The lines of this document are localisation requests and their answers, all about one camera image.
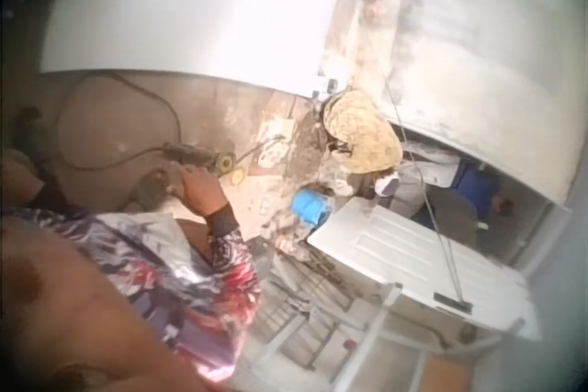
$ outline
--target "blue container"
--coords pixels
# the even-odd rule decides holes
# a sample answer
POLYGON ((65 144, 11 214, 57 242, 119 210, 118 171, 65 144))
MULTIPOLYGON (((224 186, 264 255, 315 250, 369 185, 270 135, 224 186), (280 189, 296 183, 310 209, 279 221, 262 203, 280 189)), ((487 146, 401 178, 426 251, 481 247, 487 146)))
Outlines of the blue container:
POLYGON ((320 225, 331 211, 329 203, 322 195, 306 188, 301 188, 294 195, 290 209, 303 221, 315 227, 320 225))

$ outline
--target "white door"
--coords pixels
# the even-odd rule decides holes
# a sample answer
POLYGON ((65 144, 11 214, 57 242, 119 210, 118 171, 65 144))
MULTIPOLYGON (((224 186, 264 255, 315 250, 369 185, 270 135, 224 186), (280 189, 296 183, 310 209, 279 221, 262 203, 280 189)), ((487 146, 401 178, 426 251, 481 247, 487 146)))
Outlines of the white door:
POLYGON ((41 70, 190 73, 311 96, 336 0, 55 0, 41 70))
MULTIPOLYGON (((442 239, 447 250, 449 239, 442 239)), ((308 242, 377 282, 401 284, 405 296, 429 308, 489 330, 540 339, 522 275, 452 241, 463 300, 470 304, 462 308, 436 233, 383 207, 372 208, 365 199, 351 199, 308 242)))

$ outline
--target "hand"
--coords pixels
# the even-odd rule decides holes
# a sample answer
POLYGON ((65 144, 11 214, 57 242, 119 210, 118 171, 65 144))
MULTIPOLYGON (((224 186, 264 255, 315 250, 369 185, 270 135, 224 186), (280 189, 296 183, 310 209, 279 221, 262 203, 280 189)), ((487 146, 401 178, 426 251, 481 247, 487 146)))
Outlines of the hand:
POLYGON ((201 168, 180 169, 182 186, 170 185, 169 193, 201 217, 210 216, 229 204, 216 176, 201 168))

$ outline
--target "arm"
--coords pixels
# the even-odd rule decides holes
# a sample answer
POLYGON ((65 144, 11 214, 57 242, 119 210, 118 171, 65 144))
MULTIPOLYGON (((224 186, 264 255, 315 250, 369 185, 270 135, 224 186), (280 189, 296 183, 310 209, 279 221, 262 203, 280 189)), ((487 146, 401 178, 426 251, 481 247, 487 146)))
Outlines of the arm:
POLYGON ((231 314, 233 329, 240 334, 240 330, 253 321, 261 295, 253 258, 243 242, 230 204, 227 203, 206 220, 209 224, 212 268, 220 284, 214 308, 221 316, 231 314))
POLYGON ((182 188, 172 191, 209 226, 210 265, 216 288, 210 309, 221 326, 217 329, 226 332, 231 341, 234 360, 243 347, 244 332, 253 321, 259 303, 260 288, 253 258, 219 180, 202 170, 184 168, 181 174, 182 188))

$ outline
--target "concrete wall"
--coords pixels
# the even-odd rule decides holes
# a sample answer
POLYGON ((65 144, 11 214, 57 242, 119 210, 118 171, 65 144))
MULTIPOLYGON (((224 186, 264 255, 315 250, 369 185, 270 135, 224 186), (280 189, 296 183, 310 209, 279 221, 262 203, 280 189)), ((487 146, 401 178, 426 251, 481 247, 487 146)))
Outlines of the concrete wall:
MULTIPOLYGON (((571 191, 572 210, 555 249, 529 285, 543 328, 540 343, 509 340, 481 360, 476 392, 570 390, 588 359, 588 152, 571 191)), ((535 241, 549 241, 541 235, 535 241)))

